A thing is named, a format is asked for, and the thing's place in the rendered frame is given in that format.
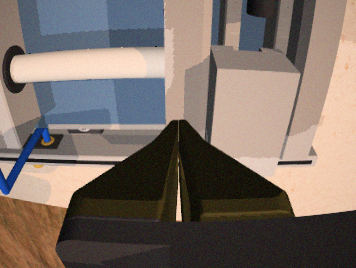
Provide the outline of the grey metal block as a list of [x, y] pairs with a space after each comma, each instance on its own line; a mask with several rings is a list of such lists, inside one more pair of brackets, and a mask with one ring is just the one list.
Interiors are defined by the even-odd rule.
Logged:
[[280, 49], [211, 45], [205, 141], [274, 177], [299, 79]]

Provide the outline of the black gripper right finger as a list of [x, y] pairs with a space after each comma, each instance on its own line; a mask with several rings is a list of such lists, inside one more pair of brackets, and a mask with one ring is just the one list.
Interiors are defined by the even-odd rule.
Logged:
[[182, 222], [295, 217], [285, 190], [205, 141], [179, 120]]

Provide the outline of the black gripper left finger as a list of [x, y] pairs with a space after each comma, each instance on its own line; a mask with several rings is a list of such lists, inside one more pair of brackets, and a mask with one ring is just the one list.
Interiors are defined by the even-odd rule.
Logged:
[[158, 218], [176, 222], [179, 120], [154, 141], [76, 190], [65, 218], [73, 215]]

